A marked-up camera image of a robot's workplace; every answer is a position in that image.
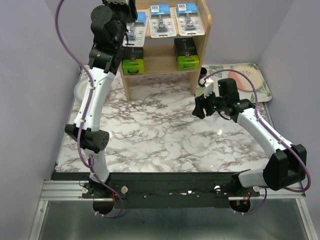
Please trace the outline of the blue razor blister pack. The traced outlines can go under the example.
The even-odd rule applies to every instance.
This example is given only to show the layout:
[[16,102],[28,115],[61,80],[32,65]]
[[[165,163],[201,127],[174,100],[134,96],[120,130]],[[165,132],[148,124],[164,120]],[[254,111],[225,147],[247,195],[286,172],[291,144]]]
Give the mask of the blue razor blister pack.
[[196,3],[178,3],[174,8],[178,32],[182,37],[203,36],[205,30]]
[[144,11],[137,12],[137,20],[127,24],[127,32],[123,40],[124,47],[142,48],[148,25],[148,15]]
[[177,36],[173,12],[168,4],[154,4],[148,9],[150,37],[153,39]]

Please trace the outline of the black green razor box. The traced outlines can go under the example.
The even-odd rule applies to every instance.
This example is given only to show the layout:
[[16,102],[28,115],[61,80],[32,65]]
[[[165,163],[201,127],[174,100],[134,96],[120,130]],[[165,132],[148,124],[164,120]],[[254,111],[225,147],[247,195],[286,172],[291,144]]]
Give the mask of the black green razor box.
[[143,47],[124,47],[122,53],[122,70],[125,75],[145,73]]
[[179,71],[195,71],[199,68],[200,59],[192,37],[175,38],[173,47]]

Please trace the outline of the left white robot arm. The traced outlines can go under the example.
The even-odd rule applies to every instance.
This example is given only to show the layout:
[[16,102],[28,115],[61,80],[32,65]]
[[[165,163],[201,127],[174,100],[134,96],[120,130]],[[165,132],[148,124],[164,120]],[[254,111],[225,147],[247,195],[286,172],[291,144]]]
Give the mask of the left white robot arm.
[[90,180],[96,182],[93,191],[101,198],[111,191],[105,154],[110,135],[100,129],[101,114],[122,60],[127,24],[137,18],[134,0],[104,0],[91,12],[90,29],[94,37],[89,67],[84,68],[87,85],[74,122],[64,129],[77,142],[78,151],[88,157],[83,163],[90,170]]

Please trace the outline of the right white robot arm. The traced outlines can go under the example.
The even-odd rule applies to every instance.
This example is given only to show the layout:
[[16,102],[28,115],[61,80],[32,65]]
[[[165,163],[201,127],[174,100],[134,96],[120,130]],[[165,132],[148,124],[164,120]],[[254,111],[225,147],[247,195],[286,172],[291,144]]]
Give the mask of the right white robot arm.
[[245,170],[234,174],[230,191],[236,196],[243,195],[251,187],[265,187],[278,191],[304,180],[306,148],[286,140],[256,112],[256,106],[249,99],[240,99],[234,79],[219,80],[218,91],[219,95],[216,96],[213,84],[206,87],[204,93],[195,98],[192,114],[204,119],[213,113],[224,113],[243,127],[269,158],[262,169]]

